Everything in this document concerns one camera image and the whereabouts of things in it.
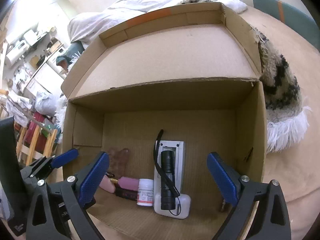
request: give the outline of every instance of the pink object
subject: pink object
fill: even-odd
[[[118,180],[111,179],[111,182],[118,183],[118,185],[123,189],[138,191],[139,188],[139,179],[121,177]]]
[[[100,186],[100,188],[102,188],[110,193],[114,193],[116,191],[115,185],[111,182],[110,178],[108,178],[106,175],[104,175],[99,186]]]

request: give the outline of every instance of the blue gripper pad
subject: blue gripper pad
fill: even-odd
[[[233,207],[238,204],[240,193],[240,175],[230,166],[226,165],[216,152],[210,153],[207,157],[207,167],[218,188],[226,200]]]
[[[77,158],[79,155],[78,150],[77,149],[71,149],[68,150],[67,152],[60,154],[57,157],[54,157],[52,162],[51,162],[51,167],[52,168],[60,168],[63,165],[71,162],[72,160],[74,160],[75,158]]]
[[[78,196],[80,206],[83,207],[85,204],[91,202],[108,168],[109,155],[103,153],[80,185]]]

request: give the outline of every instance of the metal screw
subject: metal screw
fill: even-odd
[[[279,181],[277,181],[276,179],[273,179],[272,184],[275,186],[279,186]]]
[[[43,179],[39,180],[37,184],[38,186],[42,186],[44,184],[44,180]]]
[[[241,180],[244,181],[244,182],[248,182],[250,179],[249,179],[248,176],[243,175],[243,176],[241,176]]]
[[[70,176],[70,177],[67,178],[67,182],[74,182],[75,179],[76,179],[75,176]]]

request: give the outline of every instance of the white bedding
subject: white bedding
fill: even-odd
[[[103,12],[81,13],[74,17],[68,25],[71,42],[81,41],[89,45],[100,33],[111,27],[141,14],[177,5],[183,0],[118,0]],[[221,2],[241,13],[247,5],[240,0],[212,0]]]

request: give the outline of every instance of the black flashlight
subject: black flashlight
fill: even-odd
[[[175,186],[174,176],[174,152],[165,150],[161,152],[161,169],[172,181]],[[161,209],[162,210],[175,210],[176,209],[176,198],[172,194],[168,187],[165,178],[161,177]]]

